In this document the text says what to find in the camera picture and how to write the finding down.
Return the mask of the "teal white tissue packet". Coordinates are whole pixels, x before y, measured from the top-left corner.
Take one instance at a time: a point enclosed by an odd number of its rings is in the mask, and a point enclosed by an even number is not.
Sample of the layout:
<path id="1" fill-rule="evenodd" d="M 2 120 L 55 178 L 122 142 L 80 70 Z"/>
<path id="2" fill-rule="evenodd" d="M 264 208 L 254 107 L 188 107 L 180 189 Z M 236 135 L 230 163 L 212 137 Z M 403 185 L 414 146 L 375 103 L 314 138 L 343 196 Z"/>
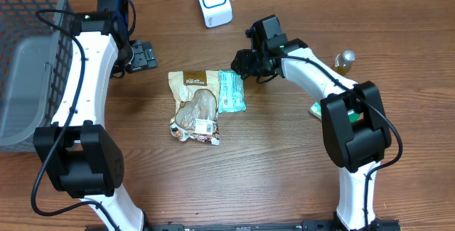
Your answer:
<path id="1" fill-rule="evenodd" d="M 316 118 L 318 118 L 319 120 L 321 120 L 321 106 L 319 105 L 318 102 L 313 103 L 313 104 L 310 106 L 308 112 L 309 112 L 310 114 L 312 114 L 314 117 L 316 117 Z"/>

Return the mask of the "yellow liquid bottle silver cap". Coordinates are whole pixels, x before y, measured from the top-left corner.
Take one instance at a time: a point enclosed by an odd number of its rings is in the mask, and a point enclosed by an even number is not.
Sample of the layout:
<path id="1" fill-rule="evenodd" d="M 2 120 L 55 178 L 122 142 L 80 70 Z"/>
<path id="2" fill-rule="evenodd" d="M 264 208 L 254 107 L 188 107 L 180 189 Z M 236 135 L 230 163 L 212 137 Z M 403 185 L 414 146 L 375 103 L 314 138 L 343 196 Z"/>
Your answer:
<path id="1" fill-rule="evenodd" d="M 332 69 L 339 75 L 346 76 L 355 60 L 355 53 L 352 50 L 345 50 L 336 56 Z"/>

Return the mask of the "green lid white jar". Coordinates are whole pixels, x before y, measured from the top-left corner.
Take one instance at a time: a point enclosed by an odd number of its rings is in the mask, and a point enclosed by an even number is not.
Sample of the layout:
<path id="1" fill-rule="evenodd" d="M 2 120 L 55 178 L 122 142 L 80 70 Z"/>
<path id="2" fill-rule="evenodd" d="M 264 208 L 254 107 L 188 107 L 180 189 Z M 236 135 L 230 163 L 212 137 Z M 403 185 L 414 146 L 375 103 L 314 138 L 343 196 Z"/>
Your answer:
<path id="1" fill-rule="evenodd" d="M 348 111 L 348 118 L 351 123 L 356 122 L 360 118 L 360 114 L 356 113 L 354 110 Z"/>

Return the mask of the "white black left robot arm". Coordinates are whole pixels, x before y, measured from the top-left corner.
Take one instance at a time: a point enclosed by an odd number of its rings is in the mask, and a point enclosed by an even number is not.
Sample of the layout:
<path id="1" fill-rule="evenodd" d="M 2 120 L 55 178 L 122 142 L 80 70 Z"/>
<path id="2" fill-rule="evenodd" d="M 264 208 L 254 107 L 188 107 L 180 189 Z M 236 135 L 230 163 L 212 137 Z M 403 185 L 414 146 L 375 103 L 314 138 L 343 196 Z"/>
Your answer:
<path id="1" fill-rule="evenodd" d="M 87 205 L 105 230 L 150 230 L 123 184 L 124 157 L 105 129 L 109 81 L 157 66 L 152 45 L 134 40 L 131 0 L 97 0 L 92 12 L 74 13 L 62 34 L 73 45 L 63 98 L 47 127 L 33 134 L 39 176 Z"/>

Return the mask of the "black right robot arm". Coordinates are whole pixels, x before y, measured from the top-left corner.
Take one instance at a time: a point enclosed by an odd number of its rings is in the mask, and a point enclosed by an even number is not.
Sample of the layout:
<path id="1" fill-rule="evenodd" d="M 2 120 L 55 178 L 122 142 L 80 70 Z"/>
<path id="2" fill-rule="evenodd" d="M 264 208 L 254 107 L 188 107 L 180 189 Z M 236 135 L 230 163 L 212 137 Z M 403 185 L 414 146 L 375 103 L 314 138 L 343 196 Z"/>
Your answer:
<path id="1" fill-rule="evenodd" d="M 249 49 L 237 51 L 231 68 L 258 83 L 283 77 L 305 91 L 321 108 L 323 144 L 339 168 L 339 203 L 328 230 L 394 230 L 396 222 L 376 217 L 375 176 L 391 145 L 380 93 L 371 82 L 357 83 L 320 61 L 298 38 L 289 40 L 275 15 L 245 31 Z"/>

